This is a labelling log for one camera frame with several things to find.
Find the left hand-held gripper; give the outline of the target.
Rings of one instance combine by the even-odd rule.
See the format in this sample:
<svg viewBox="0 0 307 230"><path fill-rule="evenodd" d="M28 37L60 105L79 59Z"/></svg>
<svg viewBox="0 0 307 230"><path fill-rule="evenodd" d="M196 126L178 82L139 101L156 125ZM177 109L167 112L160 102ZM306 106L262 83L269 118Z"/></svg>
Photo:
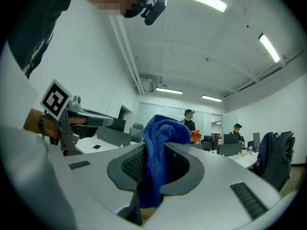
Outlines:
<svg viewBox="0 0 307 230"><path fill-rule="evenodd" d="M44 113L51 115L58 124L60 138L50 137L50 143L59 145L63 155L71 156L81 154L76 149L79 135L75 134L69 124L69 117L84 117L87 121L83 124L88 127L108 127L113 124L114 119L111 116L81 108L81 98L73 95L64 88L58 81L53 80L46 90L40 105L44 108Z"/></svg>

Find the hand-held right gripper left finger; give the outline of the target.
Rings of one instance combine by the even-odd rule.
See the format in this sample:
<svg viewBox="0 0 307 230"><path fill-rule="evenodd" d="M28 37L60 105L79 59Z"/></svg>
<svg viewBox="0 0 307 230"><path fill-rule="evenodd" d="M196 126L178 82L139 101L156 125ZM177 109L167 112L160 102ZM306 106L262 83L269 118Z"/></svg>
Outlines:
<svg viewBox="0 0 307 230"><path fill-rule="evenodd" d="M144 143L103 152L64 156L58 146L47 150L56 179L75 215L128 214L139 207L136 189L119 189L107 174L108 164Z"/></svg>

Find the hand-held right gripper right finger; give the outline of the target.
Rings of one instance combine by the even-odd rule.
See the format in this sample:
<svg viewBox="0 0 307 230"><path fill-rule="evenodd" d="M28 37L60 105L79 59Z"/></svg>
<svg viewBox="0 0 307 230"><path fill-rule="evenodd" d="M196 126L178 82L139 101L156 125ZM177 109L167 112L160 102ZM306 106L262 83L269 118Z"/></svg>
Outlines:
<svg viewBox="0 0 307 230"><path fill-rule="evenodd" d="M186 195L166 196L147 220L147 230L232 230L249 224L252 217L231 185L244 183L267 210L276 205L279 192L233 159L187 145L170 143L200 160L204 176Z"/></svg>

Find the blue cloth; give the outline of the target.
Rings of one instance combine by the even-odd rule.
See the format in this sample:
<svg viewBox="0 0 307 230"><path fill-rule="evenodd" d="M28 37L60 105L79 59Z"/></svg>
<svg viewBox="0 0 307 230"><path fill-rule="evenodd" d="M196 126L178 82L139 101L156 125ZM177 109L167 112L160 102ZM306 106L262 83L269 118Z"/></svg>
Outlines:
<svg viewBox="0 0 307 230"><path fill-rule="evenodd" d="M147 148L145 176L138 185L140 208L161 204L160 188L167 184L165 142L190 143L190 130L181 122L163 115L155 115L143 130Z"/></svg>

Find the person's left forearm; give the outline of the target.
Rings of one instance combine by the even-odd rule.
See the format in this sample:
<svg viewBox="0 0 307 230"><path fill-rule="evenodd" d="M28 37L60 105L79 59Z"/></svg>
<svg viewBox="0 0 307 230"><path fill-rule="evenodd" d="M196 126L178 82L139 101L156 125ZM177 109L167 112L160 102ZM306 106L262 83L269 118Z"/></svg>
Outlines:
<svg viewBox="0 0 307 230"><path fill-rule="evenodd" d="M31 109L26 118L23 128L27 131L31 131L36 134L41 134L38 128L38 120L41 113L42 113L41 111L38 111L36 109Z"/></svg>

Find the person's left hand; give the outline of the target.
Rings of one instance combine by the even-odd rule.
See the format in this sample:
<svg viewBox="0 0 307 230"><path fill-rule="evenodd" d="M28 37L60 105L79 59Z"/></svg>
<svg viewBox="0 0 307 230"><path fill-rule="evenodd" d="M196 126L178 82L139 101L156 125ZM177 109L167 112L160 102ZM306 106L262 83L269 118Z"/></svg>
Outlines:
<svg viewBox="0 0 307 230"><path fill-rule="evenodd" d="M87 122L86 117L69 117L69 124L72 125L82 125ZM53 138L60 138L60 130L57 121L49 114L44 117L44 132L46 136Z"/></svg>

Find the orange backpack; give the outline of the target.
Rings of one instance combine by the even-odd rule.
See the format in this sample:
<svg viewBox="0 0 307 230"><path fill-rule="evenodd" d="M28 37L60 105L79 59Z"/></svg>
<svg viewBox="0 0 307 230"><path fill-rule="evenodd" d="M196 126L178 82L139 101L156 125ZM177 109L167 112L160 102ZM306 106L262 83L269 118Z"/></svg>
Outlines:
<svg viewBox="0 0 307 230"><path fill-rule="evenodd" d="M200 136L200 131L199 130L193 130L190 132L190 142L191 143L200 143L200 139L201 139L201 136Z"/></svg>

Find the white air conditioner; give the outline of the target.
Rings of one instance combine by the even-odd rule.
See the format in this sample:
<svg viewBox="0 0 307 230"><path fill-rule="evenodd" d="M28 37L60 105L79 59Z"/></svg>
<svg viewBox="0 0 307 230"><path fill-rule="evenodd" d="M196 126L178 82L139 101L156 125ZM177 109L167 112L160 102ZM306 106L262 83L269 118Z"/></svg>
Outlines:
<svg viewBox="0 0 307 230"><path fill-rule="evenodd" d="M142 79L142 86L145 92L152 93L155 90L154 81L152 79Z"/></svg>

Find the dark jacket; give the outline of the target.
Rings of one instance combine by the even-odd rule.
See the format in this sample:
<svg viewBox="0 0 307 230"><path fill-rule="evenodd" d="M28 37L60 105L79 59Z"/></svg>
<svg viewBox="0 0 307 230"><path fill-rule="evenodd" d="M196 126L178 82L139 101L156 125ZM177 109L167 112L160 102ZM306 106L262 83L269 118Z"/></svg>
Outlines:
<svg viewBox="0 0 307 230"><path fill-rule="evenodd" d="M259 145L257 160L253 165L253 172L258 176L262 176L266 169L269 156L272 153L273 142L274 133L269 132L264 135Z"/></svg>

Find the white ceiling pipes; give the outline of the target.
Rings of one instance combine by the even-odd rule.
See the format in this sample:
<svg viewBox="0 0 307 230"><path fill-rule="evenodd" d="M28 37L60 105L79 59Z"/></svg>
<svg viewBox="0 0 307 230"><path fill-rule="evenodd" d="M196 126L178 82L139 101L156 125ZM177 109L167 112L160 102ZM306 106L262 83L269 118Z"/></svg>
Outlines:
<svg viewBox="0 0 307 230"><path fill-rule="evenodd" d="M132 49L128 40L127 31L121 16L109 16L116 40L118 42L119 48L124 57L125 63L129 69L135 86L137 87L140 95L145 95L144 87L142 85Z"/></svg>

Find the black office chair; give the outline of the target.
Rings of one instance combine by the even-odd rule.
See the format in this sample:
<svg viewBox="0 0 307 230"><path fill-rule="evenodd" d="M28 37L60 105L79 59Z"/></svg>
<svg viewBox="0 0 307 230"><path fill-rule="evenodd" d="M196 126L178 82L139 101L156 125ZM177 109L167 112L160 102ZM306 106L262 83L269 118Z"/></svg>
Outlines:
<svg viewBox="0 0 307 230"><path fill-rule="evenodd" d="M280 191L290 178L294 143L293 132L283 132L273 142L272 153L261 177L277 191Z"/></svg>

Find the black printed t-shirt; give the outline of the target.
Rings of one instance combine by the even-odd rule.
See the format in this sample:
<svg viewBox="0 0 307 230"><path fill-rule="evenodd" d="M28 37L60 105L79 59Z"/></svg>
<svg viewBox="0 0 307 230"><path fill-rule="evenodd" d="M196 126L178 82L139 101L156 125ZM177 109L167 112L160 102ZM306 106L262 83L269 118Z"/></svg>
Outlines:
<svg viewBox="0 0 307 230"><path fill-rule="evenodd" d="M21 71L29 78L40 64L53 37L57 19L71 0L31 0L8 36L8 44Z"/></svg>

